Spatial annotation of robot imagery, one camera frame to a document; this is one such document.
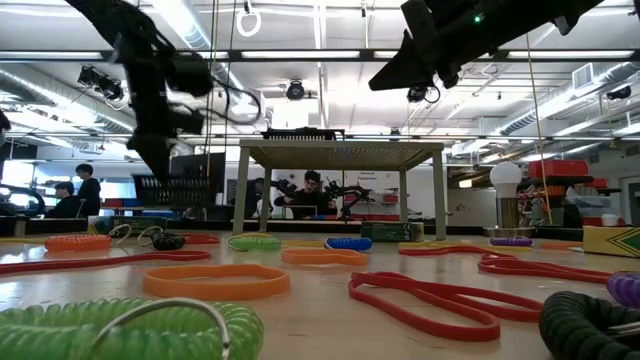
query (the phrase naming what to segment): desk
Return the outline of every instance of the desk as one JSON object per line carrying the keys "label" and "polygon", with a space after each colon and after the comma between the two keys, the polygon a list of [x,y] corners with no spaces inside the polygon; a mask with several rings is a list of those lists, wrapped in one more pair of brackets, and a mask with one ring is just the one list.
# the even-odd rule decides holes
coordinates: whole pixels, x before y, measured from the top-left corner
{"label": "desk", "polygon": [[[446,238],[444,207],[443,144],[381,141],[298,141],[240,140],[238,186],[233,217],[233,233],[244,225],[249,158],[265,169],[264,188],[271,188],[273,169],[287,170],[368,170],[400,173],[400,221],[408,221],[407,171],[433,158],[433,184],[436,210],[436,239]],[[269,191],[263,192],[260,230],[267,230]]]}
{"label": "desk", "polygon": [[148,210],[143,206],[126,207],[126,206],[103,206],[100,210],[113,210],[113,215],[124,216],[125,211],[132,211],[133,216],[140,216],[144,210]]}

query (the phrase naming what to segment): red box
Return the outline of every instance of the red box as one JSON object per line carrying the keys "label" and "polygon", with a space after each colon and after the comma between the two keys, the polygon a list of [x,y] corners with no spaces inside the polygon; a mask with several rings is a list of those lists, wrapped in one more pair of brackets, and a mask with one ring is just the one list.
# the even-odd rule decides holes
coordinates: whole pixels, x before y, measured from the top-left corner
{"label": "red box", "polygon": [[384,195],[382,197],[382,201],[391,202],[391,203],[397,203],[399,201],[399,197],[398,197],[398,195]]}
{"label": "red box", "polygon": [[[549,176],[587,176],[589,167],[582,160],[547,160],[544,162],[545,175]],[[542,162],[529,163],[529,177],[542,178]]]}
{"label": "red box", "polygon": [[103,207],[124,207],[123,199],[104,199]]}
{"label": "red box", "polygon": [[595,178],[587,186],[594,187],[596,189],[606,189],[609,187],[609,180],[607,178]]}

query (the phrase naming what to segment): air duct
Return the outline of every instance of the air duct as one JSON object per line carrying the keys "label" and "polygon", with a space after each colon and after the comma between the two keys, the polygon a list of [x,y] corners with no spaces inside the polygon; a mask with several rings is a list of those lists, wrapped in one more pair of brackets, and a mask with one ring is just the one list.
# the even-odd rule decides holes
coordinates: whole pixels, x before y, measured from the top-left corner
{"label": "air duct", "polygon": [[0,79],[4,84],[22,88],[33,96],[59,109],[74,110],[86,119],[87,126],[98,120],[118,125],[126,132],[132,132],[135,119],[124,112],[114,110],[102,101],[83,95],[53,77],[45,75],[27,65],[4,64],[0,66]]}
{"label": "air duct", "polygon": [[[540,120],[546,119],[578,104],[588,96],[611,91],[621,86],[621,83],[624,83],[638,71],[640,71],[640,62],[625,62],[613,67],[607,64],[600,64],[599,66],[587,64],[573,73],[573,81],[539,99],[538,117]],[[526,106],[503,119],[501,121],[502,125],[498,126],[490,135],[507,136],[534,124],[536,122],[535,111],[535,104]],[[453,147],[453,155],[478,151],[488,143],[490,141],[475,140],[456,144]]]}

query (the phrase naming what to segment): orange ring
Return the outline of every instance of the orange ring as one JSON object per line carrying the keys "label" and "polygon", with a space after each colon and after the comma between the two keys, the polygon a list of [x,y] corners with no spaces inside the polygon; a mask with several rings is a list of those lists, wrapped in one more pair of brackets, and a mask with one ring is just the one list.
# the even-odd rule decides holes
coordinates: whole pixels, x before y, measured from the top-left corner
{"label": "orange ring", "polygon": [[[196,277],[259,276],[263,281],[210,283],[180,279]],[[289,275],[282,270],[254,264],[220,266],[164,266],[148,270],[144,291],[160,297],[187,297],[203,301],[268,298],[289,291]]]}
{"label": "orange ring", "polygon": [[282,261],[303,265],[343,264],[352,266],[367,265],[365,254],[347,249],[290,249],[282,252]]}

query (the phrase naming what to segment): ceiling light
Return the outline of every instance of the ceiling light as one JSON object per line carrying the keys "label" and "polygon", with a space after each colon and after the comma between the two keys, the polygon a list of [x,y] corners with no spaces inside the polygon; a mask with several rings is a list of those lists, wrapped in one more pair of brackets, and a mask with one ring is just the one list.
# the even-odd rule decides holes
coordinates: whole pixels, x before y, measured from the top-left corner
{"label": "ceiling light", "polygon": [[[601,50],[601,51],[532,51],[532,59],[559,59],[564,58],[620,58],[626,59],[633,55],[633,50]],[[527,51],[510,51],[509,58],[511,59],[526,59],[529,57]]]}
{"label": "ceiling light", "polygon": [[228,59],[229,53],[226,51],[198,51],[198,55],[202,56],[205,59]]}
{"label": "ceiling light", "polygon": [[468,189],[471,186],[473,186],[473,181],[472,180],[462,180],[458,183],[458,186],[460,187],[460,189]]}
{"label": "ceiling light", "polygon": [[[544,159],[548,159],[548,158],[554,157],[556,155],[558,155],[558,154],[556,154],[556,153],[544,153],[544,154],[542,154]],[[530,162],[530,161],[538,161],[538,160],[540,160],[540,154],[531,154],[531,155],[527,155],[527,156],[525,156],[525,157],[520,159],[520,161],[522,161],[522,162]]]}
{"label": "ceiling light", "polygon": [[243,51],[242,57],[245,59],[335,59],[350,58],[355,59],[360,56],[359,51],[350,50],[306,50],[306,51]]}
{"label": "ceiling light", "polygon": [[104,60],[97,51],[0,51],[1,60],[34,59],[34,60]]}
{"label": "ceiling light", "polygon": [[376,59],[391,59],[396,56],[397,51],[374,51],[373,57]]}

